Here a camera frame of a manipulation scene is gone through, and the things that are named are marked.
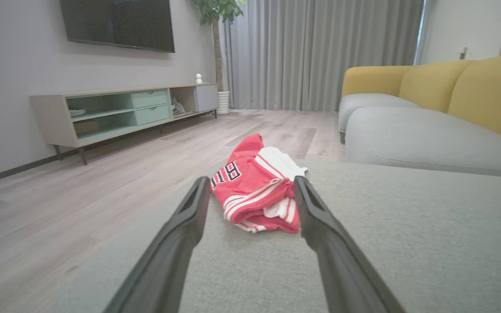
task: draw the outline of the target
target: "cabinet door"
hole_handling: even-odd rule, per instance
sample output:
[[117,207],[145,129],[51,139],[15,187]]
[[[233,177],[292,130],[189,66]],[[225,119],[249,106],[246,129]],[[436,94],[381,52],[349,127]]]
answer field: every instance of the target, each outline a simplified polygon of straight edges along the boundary
[[197,86],[197,111],[207,111],[217,108],[217,86]]

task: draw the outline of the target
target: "gray seat cushion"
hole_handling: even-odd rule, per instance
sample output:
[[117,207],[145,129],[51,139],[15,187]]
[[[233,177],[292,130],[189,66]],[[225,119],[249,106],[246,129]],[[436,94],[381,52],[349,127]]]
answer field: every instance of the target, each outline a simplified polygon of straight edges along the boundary
[[385,93],[354,93],[346,95],[340,102],[339,129],[345,133],[347,121],[351,114],[361,107],[419,107],[405,99],[386,95]]
[[438,111],[364,107],[349,119],[346,161],[501,176],[501,135]]

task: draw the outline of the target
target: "white wall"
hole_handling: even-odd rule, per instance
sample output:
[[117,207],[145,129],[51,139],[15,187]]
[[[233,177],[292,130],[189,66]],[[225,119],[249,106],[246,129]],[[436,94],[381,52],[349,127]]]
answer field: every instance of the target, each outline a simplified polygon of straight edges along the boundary
[[494,57],[501,50],[501,0],[433,0],[421,63]]
[[0,172],[54,155],[29,95],[215,81],[211,28],[170,0],[175,53],[68,42],[58,0],[0,0]]

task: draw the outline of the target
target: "baseboard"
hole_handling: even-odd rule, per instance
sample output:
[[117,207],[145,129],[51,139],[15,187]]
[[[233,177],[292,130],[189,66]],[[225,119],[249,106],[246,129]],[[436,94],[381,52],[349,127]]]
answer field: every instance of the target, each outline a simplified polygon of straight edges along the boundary
[[[63,152],[62,154],[63,154],[63,157],[69,157],[69,156],[77,154],[77,153],[78,153],[78,150],[75,149],[75,150]],[[24,172],[26,170],[29,170],[31,168],[35,168],[37,166],[43,166],[46,163],[53,162],[56,160],[58,160],[57,155],[52,155],[49,158],[45,158],[45,159],[41,159],[38,161],[34,161],[32,163],[24,164],[23,166],[19,166],[16,168],[8,169],[8,170],[0,173],[0,179],[5,178],[7,176],[14,175],[14,174],[18,174],[20,172]]]

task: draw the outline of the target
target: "gray sofa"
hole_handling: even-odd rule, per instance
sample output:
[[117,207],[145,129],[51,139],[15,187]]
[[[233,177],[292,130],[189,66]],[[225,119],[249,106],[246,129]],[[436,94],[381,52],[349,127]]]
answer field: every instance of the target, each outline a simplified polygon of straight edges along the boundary
[[347,162],[501,176],[501,57],[356,67],[343,95]]

